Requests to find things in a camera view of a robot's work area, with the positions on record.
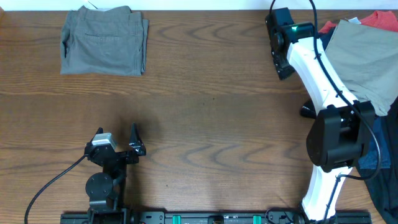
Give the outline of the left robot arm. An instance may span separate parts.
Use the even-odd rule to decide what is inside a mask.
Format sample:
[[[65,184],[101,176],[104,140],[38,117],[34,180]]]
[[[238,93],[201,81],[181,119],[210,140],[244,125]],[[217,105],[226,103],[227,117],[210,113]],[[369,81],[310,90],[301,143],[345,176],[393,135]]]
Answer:
[[[86,182],[85,190],[89,196],[89,223],[133,223],[130,209],[124,206],[127,166],[137,164],[146,155],[137,126],[131,125],[130,150],[117,152],[116,142],[111,133],[98,128],[84,150],[86,158],[100,166],[101,172],[93,174]]]

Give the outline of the khaki beige shorts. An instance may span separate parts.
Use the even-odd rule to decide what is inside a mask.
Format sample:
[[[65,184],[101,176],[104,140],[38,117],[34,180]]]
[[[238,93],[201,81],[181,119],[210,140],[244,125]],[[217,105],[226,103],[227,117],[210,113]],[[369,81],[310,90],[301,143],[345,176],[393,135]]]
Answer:
[[[326,55],[341,81],[359,101],[387,115],[397,98],[397,33],[340,21]]]

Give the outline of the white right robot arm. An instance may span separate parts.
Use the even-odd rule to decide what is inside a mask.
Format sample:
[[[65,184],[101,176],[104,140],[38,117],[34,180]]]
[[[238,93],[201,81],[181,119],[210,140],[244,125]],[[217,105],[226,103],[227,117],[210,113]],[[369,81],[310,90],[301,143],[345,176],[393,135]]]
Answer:
[[[375,110],[358,101],[337,75],[318,36],[316,22],[296,23],[288,8],[269,10],[265,23],[281,80],[296,72],[306,88],[314,123],[306,138],[312,176],[298,212],[267,216],[269,223],[371,223],[368,212],[338,212],[345,179],[376,137]]]

